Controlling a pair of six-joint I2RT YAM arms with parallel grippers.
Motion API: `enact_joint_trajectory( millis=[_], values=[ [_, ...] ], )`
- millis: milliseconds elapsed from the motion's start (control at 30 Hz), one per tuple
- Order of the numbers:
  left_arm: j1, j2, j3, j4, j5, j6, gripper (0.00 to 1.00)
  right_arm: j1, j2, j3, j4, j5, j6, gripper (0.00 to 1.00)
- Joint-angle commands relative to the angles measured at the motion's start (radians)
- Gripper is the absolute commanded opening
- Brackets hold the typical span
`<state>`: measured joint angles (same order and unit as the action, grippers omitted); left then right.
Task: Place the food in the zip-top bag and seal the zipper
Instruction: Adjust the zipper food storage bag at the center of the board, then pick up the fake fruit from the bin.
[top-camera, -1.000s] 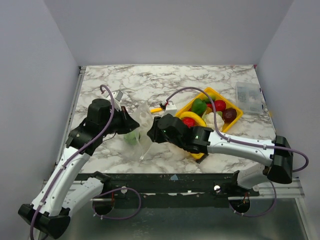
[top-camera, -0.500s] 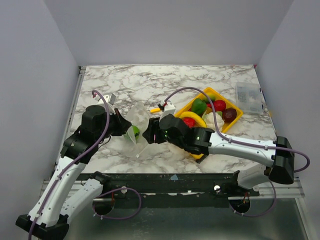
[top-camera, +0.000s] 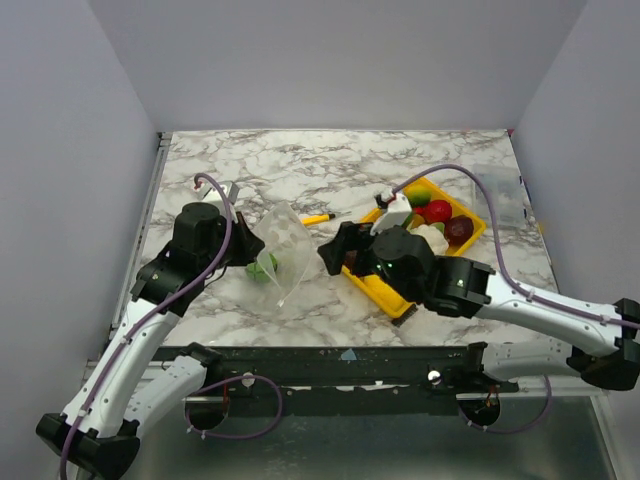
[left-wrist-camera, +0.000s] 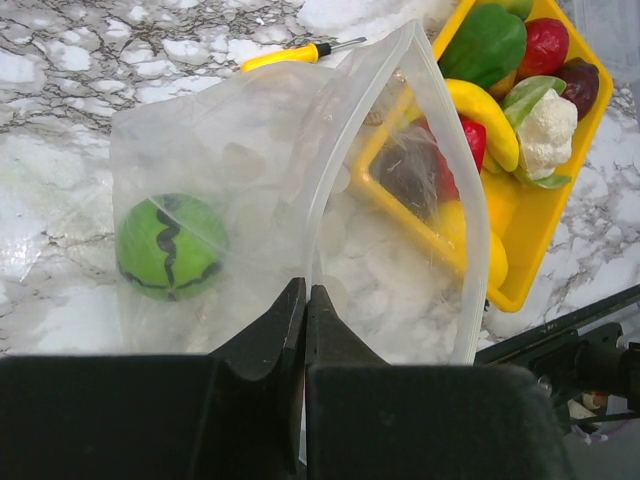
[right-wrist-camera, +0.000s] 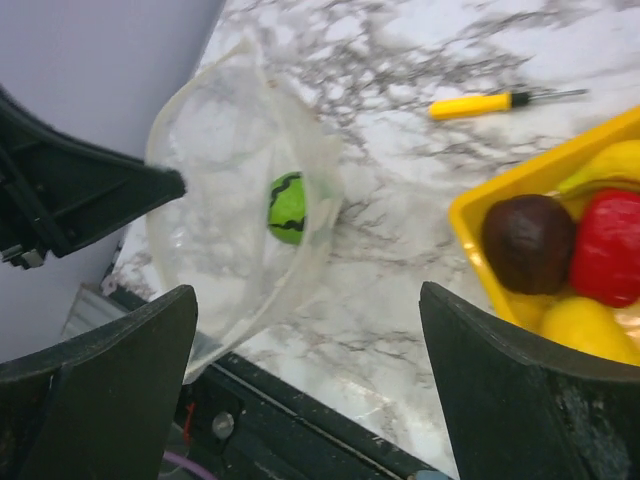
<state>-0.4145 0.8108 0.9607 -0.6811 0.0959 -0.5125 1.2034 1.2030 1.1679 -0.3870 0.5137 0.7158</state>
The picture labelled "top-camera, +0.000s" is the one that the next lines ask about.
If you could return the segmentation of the yellow lemon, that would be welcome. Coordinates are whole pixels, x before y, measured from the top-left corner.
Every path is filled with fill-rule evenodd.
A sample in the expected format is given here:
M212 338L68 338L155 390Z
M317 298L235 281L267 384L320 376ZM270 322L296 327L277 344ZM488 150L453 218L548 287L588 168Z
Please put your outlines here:
M367 296L381 309L399 311L404 307L404 299L378 276L365 277L363 285Z

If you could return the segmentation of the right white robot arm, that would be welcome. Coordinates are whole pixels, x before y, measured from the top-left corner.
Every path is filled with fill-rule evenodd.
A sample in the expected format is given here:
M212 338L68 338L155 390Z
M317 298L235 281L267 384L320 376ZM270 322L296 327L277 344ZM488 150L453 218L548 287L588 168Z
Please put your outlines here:
M433 253L428 242L400 226L371 234L371 224L344 222L318 249L327 272L377 275L404 300L441 316L514 324L550 337L549 343L485 345L464 362L460 379L480 392L497 381L537 375L578 376L606 390L629 391L639 379L638 302L579 301L508 279L487 264Z

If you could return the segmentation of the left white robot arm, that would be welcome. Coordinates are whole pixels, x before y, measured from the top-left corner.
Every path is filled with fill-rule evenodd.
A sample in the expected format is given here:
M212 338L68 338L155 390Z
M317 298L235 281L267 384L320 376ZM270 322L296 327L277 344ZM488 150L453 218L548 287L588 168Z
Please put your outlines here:
M92 479L120 479L140 449L143 431L195 392L214 393L220 356L198 343L145 387L139 382L167 335L221 267L244 267L264 247L227 200L192 202L174 221L173 236L143 266L114 337L80 391L61 413L44 415L37 435Z

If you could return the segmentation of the clear zip top bag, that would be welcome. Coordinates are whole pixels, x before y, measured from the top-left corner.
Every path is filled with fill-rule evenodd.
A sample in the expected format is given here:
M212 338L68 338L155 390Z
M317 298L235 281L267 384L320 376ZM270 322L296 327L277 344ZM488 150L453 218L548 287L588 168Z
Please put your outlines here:
M312 259L310 233L286 202L276 204L266 213L253 233L265 243L260 253L272 253L279 262L275 277L268 283L259 283L262 301L270 308L282 307L300 284Z

